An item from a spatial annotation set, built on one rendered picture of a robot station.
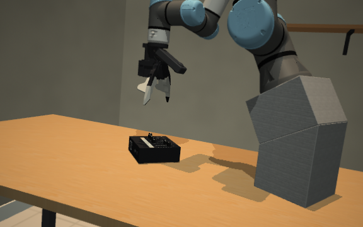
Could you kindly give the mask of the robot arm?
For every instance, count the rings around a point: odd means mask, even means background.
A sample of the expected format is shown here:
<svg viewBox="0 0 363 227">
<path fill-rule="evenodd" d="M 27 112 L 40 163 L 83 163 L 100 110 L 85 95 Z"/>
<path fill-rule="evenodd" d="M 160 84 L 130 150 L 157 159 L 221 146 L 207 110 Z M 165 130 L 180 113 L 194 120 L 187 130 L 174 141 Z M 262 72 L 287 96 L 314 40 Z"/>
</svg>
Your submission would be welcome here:
<svg viewBox="0 0 363 227">
<path fill-rule="evenodd" d="M 147 41 L 168 44 L 171 26 L 183 26 L 201 38 L 213 39 L 228 2 L 150 0 Z M 287 25 L 277 13 L 277 0 L 234 0 L 227 25 L 232 39 L 254 55 L 260 94 L 299 75 L 312 76 L 297 57 Z M 158 48 L 155 54 L 174 72 L 187 70 L 166 50 Z"/>
</svg>

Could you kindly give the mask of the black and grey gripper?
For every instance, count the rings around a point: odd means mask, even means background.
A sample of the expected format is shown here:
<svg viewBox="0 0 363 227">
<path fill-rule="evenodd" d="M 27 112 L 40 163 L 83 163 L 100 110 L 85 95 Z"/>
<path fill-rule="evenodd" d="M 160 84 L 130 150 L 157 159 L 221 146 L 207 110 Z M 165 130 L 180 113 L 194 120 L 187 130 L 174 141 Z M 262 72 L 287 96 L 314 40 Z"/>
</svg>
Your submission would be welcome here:
<svg viewBox="0 0 363 227">
<path fill-rule="evenodd" d="M 144 59 L 139 60 L 138 76 L 146 77 L 147 79 L 145 83 L 139 84 L 137 89 L 145 93 L 143 105 L 150 100 L 154 87 L 157 90 L 165 92 L 166 102 L 169 102 L 171 77 L 168 65 L 155 54 L 158 48 L 168 48 L 168 44 L 148 42 L 147 44 L 142 43 L 142 47 L 145 47 L 145 54 Z"/>
</svg>

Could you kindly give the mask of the black lighting desk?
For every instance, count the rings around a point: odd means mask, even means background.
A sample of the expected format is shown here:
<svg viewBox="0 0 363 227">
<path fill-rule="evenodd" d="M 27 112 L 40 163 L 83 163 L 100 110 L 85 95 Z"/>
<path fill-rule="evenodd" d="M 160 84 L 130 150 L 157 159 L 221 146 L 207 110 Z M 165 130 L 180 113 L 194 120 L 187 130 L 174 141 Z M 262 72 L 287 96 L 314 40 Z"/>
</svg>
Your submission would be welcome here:
<svg viewBox="0 0 363 227">
<path fill-rule="evenodd" d="M 129 136 L 129 151 L 139 164 L 180 162 L 181 147 L 166 136 Z"/>
</svg>

